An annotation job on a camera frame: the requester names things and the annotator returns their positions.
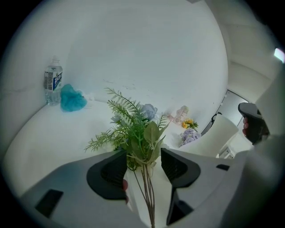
blue sponge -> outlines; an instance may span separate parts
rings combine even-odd
[[[81,91],[75,91],[70,84],[66,84],[61,89],[61,108],[67,112],[82,109],[87,104]]]

bottle label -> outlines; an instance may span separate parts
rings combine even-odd
[[[45,72],[45,89],[57,90],[61,88],[62,72]]]

artificial plant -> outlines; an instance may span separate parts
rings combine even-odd
[[[143,179],[144,191],[139,182],[150,216],[151,227],[155,227],[155,195],[150,177],[150,168],[155,165],[159,156],[163,139],[160,139],[167,128],[167,118],[159,117],[157,122],[151,121],[146,112],[142,111],[140,102],[131,100],[122,95],[120,91],[107,88],[108,94],[113,95],[108,100],[108,105],[114,113],[112,118],[114,127],[106,132],[96,135],[96,140],[91,139],[86,150],[93,151],[100,148],[104,143],[111,142],[116,149],[124,149],[127,153],[127,167],[134,172],[140,169]]]

water bottle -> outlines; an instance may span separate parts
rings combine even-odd
[[[54,106],[61,102],[62,67],[57,56],[53,56],[52,63],[45,70],[45,100]]]

white curved backdrop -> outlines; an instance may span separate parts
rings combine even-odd
[[[1,65],[1,155],[44,104],[43,73],[56,54],[71,83],[96,100],[121,90],[159,111],[190,108],[202,130],[226,91],[219,26],[201,1],[51,0],[18,29]]]

